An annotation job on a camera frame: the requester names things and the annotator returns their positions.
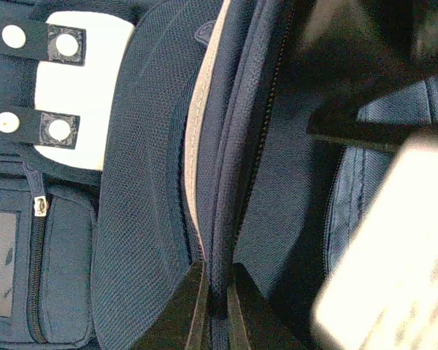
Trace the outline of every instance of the front pocket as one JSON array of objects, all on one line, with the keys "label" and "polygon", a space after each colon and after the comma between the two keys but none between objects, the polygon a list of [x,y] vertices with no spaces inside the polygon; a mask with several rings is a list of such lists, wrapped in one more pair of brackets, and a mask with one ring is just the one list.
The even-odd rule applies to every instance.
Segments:
[{"label": "front pocket", "polygon": [[9,316],[0,316],[0,348],[81,347],[93,336],[95,210],[85,193],[49,186],[47,216],[35,216],[36,195],[16,160],[0,157],[0,213],[16,217],[15,246],[7,258],[15,267],[12,306]]}]

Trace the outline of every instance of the snap strap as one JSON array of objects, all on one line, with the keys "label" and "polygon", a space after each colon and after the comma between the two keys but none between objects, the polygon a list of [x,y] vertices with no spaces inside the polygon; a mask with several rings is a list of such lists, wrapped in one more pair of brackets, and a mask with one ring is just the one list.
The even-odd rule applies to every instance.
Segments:
[{"label": "snap strap", "polygon": [[79,126],[76,115],[0,106],[0,140],[74,149]]},{"label": "snap strap", "polygon": [[0,53],[84,66],[86,30],[0,16]]}]

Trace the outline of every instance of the navy mesh panel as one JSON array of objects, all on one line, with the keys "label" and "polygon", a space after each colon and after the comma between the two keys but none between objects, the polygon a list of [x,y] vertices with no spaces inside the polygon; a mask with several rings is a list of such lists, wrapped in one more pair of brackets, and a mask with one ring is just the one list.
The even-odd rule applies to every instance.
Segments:
[{"label": "navy mesh panel", "polygon": [[94,322],[103,349],[133,344],[163,311],[188,269],[185,238],[174,234],[178,230],[169,219],[169,126],[204,56],[204,46],[193,35],[216,18],[220,3],[165,1],[152,8],[121,67],[93,267]]}]

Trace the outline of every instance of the white snap button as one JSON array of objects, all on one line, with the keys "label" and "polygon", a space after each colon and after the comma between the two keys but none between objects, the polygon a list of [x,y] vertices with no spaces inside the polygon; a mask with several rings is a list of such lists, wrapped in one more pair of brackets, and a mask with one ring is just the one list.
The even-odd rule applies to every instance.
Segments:
[{"label": "white snap button", "polygon": [[20,118],[11,112],[0,113],[0,131],[14,133],[20,127]]},{"label": "white snap button", "polygon": [[57,141],[67,139],[71,132],[70,125],[62,119],[54,120],[49,125],[49,135]]},{"label": "white snap button", "polygon": [[57,46],[59,53],[67,57],[76,55],[78,48],[80,47],[78,41],[70,34],[62,34],[58,36],[55,45]]},{"label": "white snap button", "polygon": [[26,34],[18,26],[10,25],[3,28],[1,38],[4,43],[13,49],[20,49],[26,43]]}]

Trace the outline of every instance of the black strap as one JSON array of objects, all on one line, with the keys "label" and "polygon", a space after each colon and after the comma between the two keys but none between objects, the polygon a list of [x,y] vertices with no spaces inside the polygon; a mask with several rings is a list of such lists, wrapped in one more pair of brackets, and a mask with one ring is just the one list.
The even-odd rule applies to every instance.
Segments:
[{"label": "black strap", "polygon": [[[35,109],[0,105],[0,114],[13,113],[18,117],[19,128],[12,133],[0,131],[0,140],[40,146],[74,149],[76,147],[80,117],[77,115],[38,111]],[[69,135],[64,140],[54,139],[49,132],[50,124],[63,120],[69,126]]]},{"label": "black strap", "polygon": [[162,315],[132,349],[208,349],[208,292],[206,264],[195,262]]},{"label": "black strap", "polygon": [[231,350],[306,350],[277,318],[241,264],[234,265],[227,296]]},{"label": "black strap", "polygon": [[[4,40],[2,33],[8,26],[17,26],[26,35],[26,42],[22,47],[10,47]],[[73,56],[62,55],[57,49],[57,38],[62,34],[72,36],[78,44],[77,52]],[[20,58],[29,58],[36,61],[84,66],[86,50],[86,30],[66,26],[55,26],[39,22],[38,20],[23,20],[0,16],[0,53]]]}]

